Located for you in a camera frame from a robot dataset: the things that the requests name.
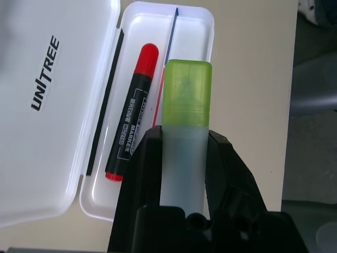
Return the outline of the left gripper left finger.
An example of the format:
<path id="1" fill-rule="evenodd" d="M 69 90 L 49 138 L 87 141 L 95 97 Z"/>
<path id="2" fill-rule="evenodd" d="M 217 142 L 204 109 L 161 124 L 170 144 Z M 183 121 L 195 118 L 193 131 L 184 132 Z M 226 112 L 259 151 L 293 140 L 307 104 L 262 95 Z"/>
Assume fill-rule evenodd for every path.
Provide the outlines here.
<path id="1" fill-rule="evenodd" d="M 124 172 L 108 252 L 130 252 L 137 210 L 159 205 L 162 175 L 162 127 L 147 130 Z"/>

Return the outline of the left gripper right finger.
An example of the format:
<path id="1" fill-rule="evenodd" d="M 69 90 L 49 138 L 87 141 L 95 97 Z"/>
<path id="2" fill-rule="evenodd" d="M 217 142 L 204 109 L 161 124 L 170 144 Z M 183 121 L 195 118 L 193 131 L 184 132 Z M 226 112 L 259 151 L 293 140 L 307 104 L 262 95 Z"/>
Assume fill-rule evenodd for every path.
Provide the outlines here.
<path id="1" fill-rule="evenodd" d="M 267 211 L 252 172 L 229 140 L 209 131 L 205 188 L 210 218 L 221 211 L 255 218 Z"/>

